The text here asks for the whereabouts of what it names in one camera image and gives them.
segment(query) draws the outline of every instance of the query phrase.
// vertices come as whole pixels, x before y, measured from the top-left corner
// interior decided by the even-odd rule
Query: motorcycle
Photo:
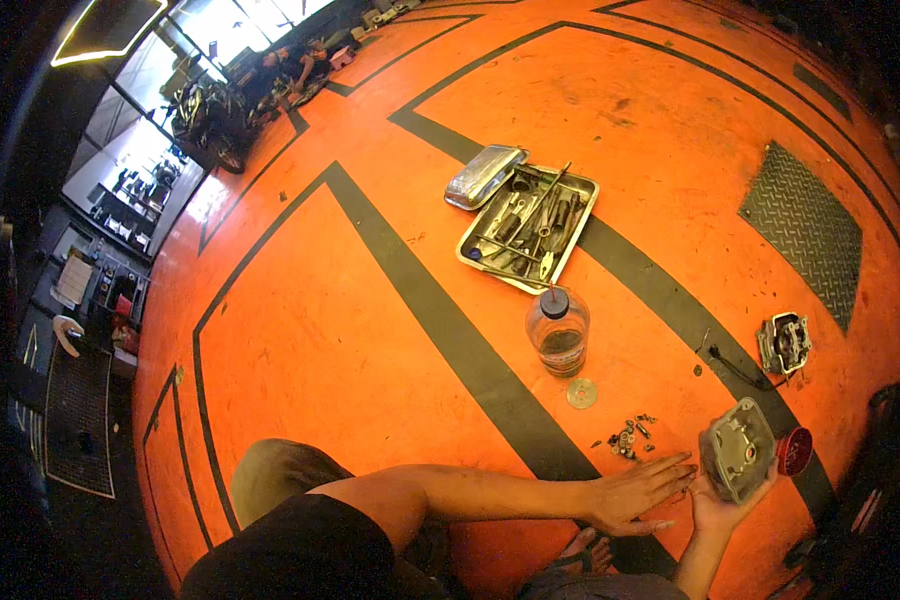
[[[200,156],[230,173],[247,168],[246,153],[255,127],[248,127],[246,101],[219,81],[194,81],[173,96],[173,137],[187,154]]]

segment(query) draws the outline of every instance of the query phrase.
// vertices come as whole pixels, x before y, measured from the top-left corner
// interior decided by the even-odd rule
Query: hand
[[[693,482],[696,464],[680,464],[690,452],[637,464],[630,470],[587,482],[584,505],[587,518],[612,536],[648,536],[674,524],[672,521],[633,519],[685,491]]]
[[[690,486],[690,496],[693,498],[694,535],[714,534],[729,540],[737,525],[754,510],[760,500],[767,496],[770,488],[777,483],[778,462],[779,459],[773,459],[767,471],[767,481],[757,487],[744,504],[739,505],[720,498],[707,471],[701,465],[700,476]]]

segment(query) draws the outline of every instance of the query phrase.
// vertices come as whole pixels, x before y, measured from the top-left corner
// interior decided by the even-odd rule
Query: mechanic
[[[181,598],[460,597],[404,558],[421,525],[426,530],[433,523],[429,519],[573,519],[593,527],[526,583],[520,600],[703,600],[734,529],[777,480],[777,462],[737,506],[721,500],[696,465],[684,463],[690,456],[641,462],[593,481],[549,482],[435,464],[354,477],[317,448],[263,439],[247,450],[230,486],[242,531],[197,561]],[[687,490],[694,533],[672,582],[612,574],[606,536],[647,536],[672,526],[633,519]]]

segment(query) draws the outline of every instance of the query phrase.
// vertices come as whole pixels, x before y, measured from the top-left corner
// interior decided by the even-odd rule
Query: metal tool tray
[[[541,167],[539,165],[531,164],[528,164],[527,166],[533,167],[534,169],[537,169],[543,173],[554,176],[560,173],[559,169],[551,169],[549,167]],[[490,197],[490,200],[483,205],[482,210],[480,210],[480,214],[478,214],[477,218],[474,219],[470,224],[466,233],[463,234],[463,237],[460,238],[459,243],[456,244],[456,258],[460,262],[470,265],[474,269],[478,269],[484,272],[487,271],[487,267],[485,265],[469,258],[466,252],[468,249],[475,246],[479,248],[481,244],[490,248],[493,247],[493,244],[491,242],[483,242],[475,234],[487,235],[487,232],[490,230],[491,226],[494,225],[493,220],[496,218],[497,214],[503,208],[504,203],[510,196],[510,186],[508,186],[508,183],[513,176],[514,170],[513,168],[510,168],[501,185],[496,189],[496,191],[494,191],[493,195]],[[597,183],[593,179],[589,179],[579,174],[572,174],[568,172],[560,178],[559,183],[561,187],[579,193],[580,202],[585,203],[585,205],[583,206],[582,210],[577,210],[572,213],[571,218],[576,219],[576,221],[571,226],[570,238],[567,241],[566,246],[564,247],[564,250],[560,255],[560,258],[553,265],[553,268],[547,276],[546,280],[541,281],[541,284],[544,284],[544,287],[536,288],[530,284],[523,283],[514,279],[508,279],[506,277],[496,275],[492,272],[488,272],[488,275],[500,280],[501,282],[509,283],[510,285],[520,288],[524,292],[533,294],[535,296],[543,293],[543,291],[546,289],[546,285],[549,285],[550,283],[557,283],[557,279],[564,271],[564,266],[567,263],[567,259],[570,258],[570,253],[577,245],[577,239],[580,238],[580,234],[584,230],[584,225],[587,223],[588,217],[590,216],[590,211],[593,210],[593,205],[597,202],[597,195],[600,193],[599,183]],[[526,227],[526,223],[521,225],[521,230],[524,227]]]

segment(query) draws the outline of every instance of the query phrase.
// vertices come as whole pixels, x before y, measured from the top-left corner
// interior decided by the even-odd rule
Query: led light
[[[90,9],[94,4],[97,3],[97,0],[90,0],[90,4],[84,8],[83,12],[80,14],[80,17],[76,19],[76,22],[73,23],[73,26],[67,31],[67,36],[60,43],[60,47],[56,49],[56,54],[53,55],[53,59],[49,62],[50,66],[63,66],[69,65],[71,63],[78,63],[81,61],[93,61],[94,59],[102,59],[105,57],[121,57],[131,49],[134,42],[137,41],[138,38],[150,27],[150,24],[154,22],[154,20],[160,16],[161,13],[167,8],[167,4],[169,0],[151,0],[155,4],[159,5],[159,7],[153,12],[153,16],[146,19],[146,22],[136,33],[133,34],[133,37],[129,42],[126,43],[126,46],[123,47],[122,50],[97,50],[96,52],[84,52],[83,54],[77,54],[75,56],[65,56],[60,57],[60,52],[63,51],[63,47],[67,45],[67,42],[70,42],[74,31],[77,30],[77,27],[81,24],[86,17],[86,14],[90,12]]]

